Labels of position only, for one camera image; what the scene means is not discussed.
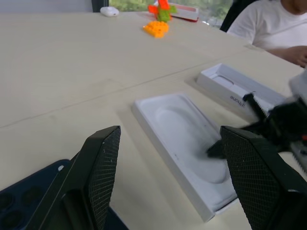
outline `white box tray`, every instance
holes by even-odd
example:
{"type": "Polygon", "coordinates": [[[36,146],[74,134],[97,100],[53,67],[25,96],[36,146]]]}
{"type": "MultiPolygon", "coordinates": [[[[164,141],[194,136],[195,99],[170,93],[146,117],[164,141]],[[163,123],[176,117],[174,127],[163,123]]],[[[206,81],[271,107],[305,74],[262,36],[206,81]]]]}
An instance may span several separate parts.
{"type": "Polygon", "coordinates": [[[226,160],[206,155],[219,129],[187,96],[139,100],[132,111],[204,221],[236,200],[226,160]]]}
{"type": "Polygon", "coordinates": [[[226,104],[223,105],[249,122],[256,122],[258,119],[250,106],[242,100],[245,94],[254,93],[256,101],[266,113],[285,100],[279,93],[224,64],[202,71],[196,83],[225,101],[226,104]]]}

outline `table surface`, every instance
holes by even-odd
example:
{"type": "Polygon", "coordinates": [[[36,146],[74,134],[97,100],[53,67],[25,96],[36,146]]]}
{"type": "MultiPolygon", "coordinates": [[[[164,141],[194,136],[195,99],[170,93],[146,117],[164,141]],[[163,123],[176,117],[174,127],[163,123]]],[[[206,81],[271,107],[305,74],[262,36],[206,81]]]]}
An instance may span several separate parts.
{"type": "MultiPolygon", "coordinates": [[[[136,99],[184,92],[218,125],[246,122],[193,87],[225,63],[288,96],[302,69],[204,23],[121,13],[0,15],[0,189],[72,158],[95,131],[120,125],[111,206],[131,230],[249,230],[240,203],[203,223],[131,112],[136,99]]],[[[282,157],[300,173],[290,154],[282,157]]]]}

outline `orange toy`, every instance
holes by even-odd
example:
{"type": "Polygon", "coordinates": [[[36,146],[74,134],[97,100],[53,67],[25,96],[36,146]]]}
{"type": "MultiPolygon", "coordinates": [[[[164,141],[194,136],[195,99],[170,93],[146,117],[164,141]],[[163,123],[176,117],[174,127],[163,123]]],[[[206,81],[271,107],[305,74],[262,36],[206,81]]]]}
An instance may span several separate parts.
{"type": "Polygon", "coordinates": [[[175,6],[170,6],[167,0],[158,0],[158,6],[149,5],[148,11],[154,13],[157,20],[161,22],[168,22],[172,19],[171,13],[177,13],[175,6]]]}
{"type": "Polygon", "coordinates": [[[154,37],[164,37],[164,33],[168,31],[168,24],[165,22],[153,21],[143,27],[143,30],[154,37]]]}

